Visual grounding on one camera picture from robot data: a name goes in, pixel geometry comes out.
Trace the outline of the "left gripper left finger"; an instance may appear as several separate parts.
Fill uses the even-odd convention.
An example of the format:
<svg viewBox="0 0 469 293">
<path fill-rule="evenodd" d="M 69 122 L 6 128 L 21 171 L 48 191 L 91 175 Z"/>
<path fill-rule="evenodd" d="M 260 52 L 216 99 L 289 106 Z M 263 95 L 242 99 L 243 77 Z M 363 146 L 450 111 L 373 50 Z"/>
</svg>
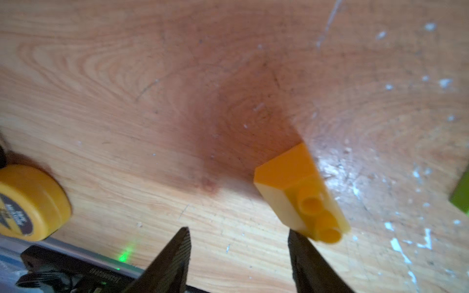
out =
<svg viewBox="0 0 469 293">
<path fill-rule="evenodd" d="M 184 293 L 191 257 L 188 227 L 181 228 L 126 293 Z"/>
</svg>

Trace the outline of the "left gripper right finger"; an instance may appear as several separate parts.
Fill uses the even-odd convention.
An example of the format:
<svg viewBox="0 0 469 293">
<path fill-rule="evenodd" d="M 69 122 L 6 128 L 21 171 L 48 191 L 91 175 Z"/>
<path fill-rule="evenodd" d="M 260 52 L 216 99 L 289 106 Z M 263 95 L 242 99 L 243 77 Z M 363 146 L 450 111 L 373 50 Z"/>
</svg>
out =
<svg viewBox="0 0 469 293">
<path fill-rule="evenodd" d="M 290 230 L 288 248 L 298 293 L 354 292 L 305 236 Z"/>
</svg>

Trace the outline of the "lime green lego brick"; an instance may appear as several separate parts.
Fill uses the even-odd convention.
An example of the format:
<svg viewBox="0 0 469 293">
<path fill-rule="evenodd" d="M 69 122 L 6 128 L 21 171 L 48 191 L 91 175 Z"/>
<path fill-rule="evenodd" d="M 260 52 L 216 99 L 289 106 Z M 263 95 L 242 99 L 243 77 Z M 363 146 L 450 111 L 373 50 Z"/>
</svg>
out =
<svg viewBox="0 0 469 293">
<path fill-rule="evenodd" d="M 469 170 L 464 172 L 449 201 L 466 216 L 469 216 Z"/>
</svg>

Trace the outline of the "yellow lego brick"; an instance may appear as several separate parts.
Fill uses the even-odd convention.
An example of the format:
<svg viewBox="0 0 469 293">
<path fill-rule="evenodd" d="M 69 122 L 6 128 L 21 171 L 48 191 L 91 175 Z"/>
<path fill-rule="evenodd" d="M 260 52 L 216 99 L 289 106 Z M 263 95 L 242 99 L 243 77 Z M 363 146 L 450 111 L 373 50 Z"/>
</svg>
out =
<svg viewBox="0 0 469 293">
<path fill-rule="evenodd" d="M 254 185 L 279 220 L 307 238 L 336 244 L 350 230 L 305 143 L 257 167 Z"/>
</svg>

